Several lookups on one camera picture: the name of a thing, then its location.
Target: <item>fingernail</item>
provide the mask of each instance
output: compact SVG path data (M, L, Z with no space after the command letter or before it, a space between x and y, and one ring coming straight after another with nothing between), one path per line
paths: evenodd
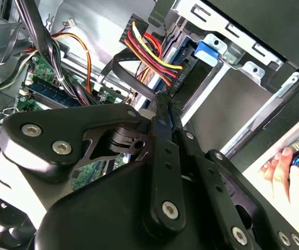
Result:
M282 155L284 156L290 156L291 155L291 149L286 147L283 152L282 152Z
M274 159L275 159L275 160L279 160L280 157L281 157L281 154L280 154L280 153L277 153L277 154L275 155Z

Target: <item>screw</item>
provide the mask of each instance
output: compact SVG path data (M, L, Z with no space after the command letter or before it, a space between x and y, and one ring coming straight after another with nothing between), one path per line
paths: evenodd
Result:
M72 152L72 147L69 143L64 141L57 141L52 145L52 149L58 155L69 155Z
M162 210L169 219L175 220L178 218L178 209L172 202L164 202L162 204Z
M216 156L217 159L219 159L219 160L223 160L223 157L222 157L221 154L219 154L219 153L215 153L215 156Z
M166 122L164 121L164 120L162 120L162 119L159 119L159 122L160 122L160 124L162 124L162 125L166 125Z
M279 235L280 240L284 243L284 245L290 246L290 240L284 233L279 232L278 235Z
M133 117L136 117L136 116L137 116L132 110L127 111L127 113L128 113L130 116L133 116Z
M36 137L42 134L42 129L34 124L24 125L21 130L23 134L30 137Z
M296 236L296 234L291 234L291 237L293 238L294 242L296 243L297 246L299 246L299 238Z
M187 132L187 133L186 133L186 136L187 136L188 138L190 138L191 140L194 139L193 134L191 134L190 132Z
M239 229L239 228L237 228L237 227L233 227L233 228L232 228L232 235L233 235L233 237L236 239L236 241L237 241L239 244L241 244L241 245L243 245L243 246L246 246L246 245L247 245L247 243L248 243L248 238L246 238L244 232L243 232L241 229Z

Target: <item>motherboard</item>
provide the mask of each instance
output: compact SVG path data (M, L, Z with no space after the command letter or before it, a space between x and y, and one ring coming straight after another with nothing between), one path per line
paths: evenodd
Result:
M83 79L72 76L79 83L84 83ZM109 93L102 93L102 99L110 103L115 101L115 97ZM80 103L63 91L63 88L56 80L52 68L41 56L32 58L28 67L28 73L16 101L16 108L19 112L31 112L47 109L80 107ZM97 180L106 173L124 165L124 154L120 154L113 161L97 161L89 165L80 167L73 172L71 186L74 190Z

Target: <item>metal arm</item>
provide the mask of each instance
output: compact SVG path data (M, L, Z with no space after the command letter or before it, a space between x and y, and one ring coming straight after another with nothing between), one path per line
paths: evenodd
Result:
M299 234L233 164L203 154L169 100L155 101L152 120L124 104L5 119L0 198L31 218L36 248L299 249ZM70 190L74 169L119 153L131 162Z

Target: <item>hand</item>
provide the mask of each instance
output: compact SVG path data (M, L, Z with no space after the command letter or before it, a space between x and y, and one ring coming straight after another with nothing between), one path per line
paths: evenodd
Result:
M292 156L293 151L285 148L282 154L277 153L271 162L261 167L259 174L264 181L262 194L299 232L299 167L290 167Z

